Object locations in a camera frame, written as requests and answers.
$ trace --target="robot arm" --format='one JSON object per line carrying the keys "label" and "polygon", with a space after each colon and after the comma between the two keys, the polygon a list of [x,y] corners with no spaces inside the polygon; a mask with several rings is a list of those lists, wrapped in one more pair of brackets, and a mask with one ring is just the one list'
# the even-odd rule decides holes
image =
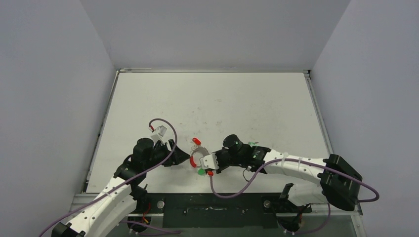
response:
{"label": "robot arm", "polygon": [[[52,230],[52,237],[103,237],[106,236],[125,216],[133,212],[137,206],[145,206],[148,203],[147,191],[138,186],[147,174],[141,175],[131,182],[109,193],[118,185],[131,177],[140,174],[144,170],[153,167],[166,158],[170,151],[162,137],[166,128],[158,127],[153,131],[150,138],[141,138],[137,141],[132,155],[128,156],[117,168],[114,176],[105,186],[103,191],[95,198],[103,195],[107,197],[85,208],[66,225],[58,223]],[[189,159],[189,155],[178,147],[174,147],[174,141],[168,141],[172,155],[163,166],[178,165]]]}
{"label": "robot arm", "polygon": [[[52,231],[52,237],[106,236],[124,216],[133,212],[138,206],[145,206],[148,203],[147,191],[138,185],[146,178],[146,174],[136,177],[112,193],[109,193],[109,191],[159,164],[170,154],[167,143],[162,140],[165,131],[166,128],[161,126],[153,130],[152,139],[139,139],[133,149],[133,154],[128,156],[117,168],[114,176],[96,199],[103,195],[107,197],[85,208],[66,225],[58,223]],[[174,147],[173,140],[169,140],[168,143],[174,151],[163,163],[164,166],[177,165],[189,159],[190,156],[187,153],[178,147]],[[248,144],[243,144],[236,135],[226,137],[223,141],[223,148],[201,158],[200,163],[207,172],[221,173],[230,166],[239,166],[256,172],[266,162],[277,159],[278,162],[272,162],[261,169],[260,172],[264,174],[283,174],[309,182],[303,186],[287,184],[281,193],[281,197],[285,196],[295,206],[329,202],[342,210],[354,210],[360,188],[359,184],[308,164],[285,162],[286,158],[327,166],[360,181],[362,180],[361,175],[340,156],[330,155],[328,159],[291,156],[270,148],[251,147]]]}
{"label": "robot arm", "polygon": [[[285,162],[286,158],[299,162]],[[203,169],[216,173],[221,173],[229,166],[239,166],[255,172],[266,162],[276,159],[278,162],[265,166],[260,172],[283,174],[309,182],[304,185],[285,187],[283,193],[288,193],[288,199],[294,205],[329,202],[342,210],[354,210],[360,189],[359,184],[322,168],[301,163],[301,161],[307,161],[319,164],[362,181],[362,176],[338,155],[330,155],[325,159],[297,157],[266,147],[251,147],[243,144],[236,135],[230,135],[224,139],[221,150],[201,158],[200,163]]]}

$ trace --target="cable tie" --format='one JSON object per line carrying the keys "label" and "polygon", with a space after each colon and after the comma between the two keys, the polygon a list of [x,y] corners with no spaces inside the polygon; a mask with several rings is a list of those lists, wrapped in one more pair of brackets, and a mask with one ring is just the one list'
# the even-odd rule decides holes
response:
{"label": "cable tie", "polygon": [[111,198],[111,199],[112,199],[112,201],[114,201],[114,200],[115,200],[115,197],[114,197],[114,196],[112,196],[112,194],[109,194],[108,192],[106,192],[106,195],[107,195],[109,198]]}
{"label": "cable tie", "polygon": [[299,157],[298,158],[298,167],[297,167],[297,170],[298,170],[298,173],[300,174],[301,178],[304,180],[304,178],[302,176],[302,173],[300,172],[301,160],[302,160],[302,157]]}
{"label": "cable tie", "polygon": [[285,173],[285,170],[284,170],[285,154],[287,154],[287,153],[284,153],[284,156],[282,156],[281,169],[282,169],[282,172],[283,172],[285,175],[287,175],[287,174]]}

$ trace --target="white wall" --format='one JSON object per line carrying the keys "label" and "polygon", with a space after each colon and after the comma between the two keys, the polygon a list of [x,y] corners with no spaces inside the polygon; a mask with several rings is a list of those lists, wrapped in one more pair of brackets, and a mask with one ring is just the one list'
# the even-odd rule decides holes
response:
{"label": "white wall", "polygon": [[352,0],[311,76],[334,152],[381,193],[369,236],[418,236],[419,1]]}
{"label": "white wall", "polygon": [[0,32],[1,236],[37,236],[80,191],[115,71],[78,0],[1,1]]}
{"label": "white wall", "polygon": [[309,69],[349,0],[81,0],[117,68]]}

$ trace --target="green object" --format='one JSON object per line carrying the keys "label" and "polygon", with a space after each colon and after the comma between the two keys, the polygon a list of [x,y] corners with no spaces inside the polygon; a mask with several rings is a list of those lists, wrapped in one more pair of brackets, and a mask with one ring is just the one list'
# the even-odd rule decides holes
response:
{"label": "green object", "polygon": [[257,147],[257,144],[259,142],[248,142],[248,144],[250,145],[250,147]]}
{"label": "green object", "polygon": [[205,175],[205,170],[203,170],[203,169],[199,169],[199,170],[198,170],[198,174],[199,174],[199,175]]}

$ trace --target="white table surface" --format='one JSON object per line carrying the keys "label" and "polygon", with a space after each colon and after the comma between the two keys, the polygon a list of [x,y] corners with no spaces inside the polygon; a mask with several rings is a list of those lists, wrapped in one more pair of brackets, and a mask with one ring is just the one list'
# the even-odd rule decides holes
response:
{"label": "white table surface", "polygon": [[[327,158],[328,152],[303,73],[121,73],[94,157],[87,187],[98,193],[116,168],[132,153],[136,141],[148,137],[148,122],[168,120],[178,146],[190,153],[197,137],[210,152],[237,134],[247,143],[296,156]],[[163,125],[154,122],[153,126]],[[168,126],[166,138],[173,133]],[[242,168],[214,176],[220,193],[240,190]],[[280,192],[286,183],[303,183],[283,175],[258,174],[246,192]],[[140,184],[151,193],[210,193],[208,177],[189,161],[160,166]]]}

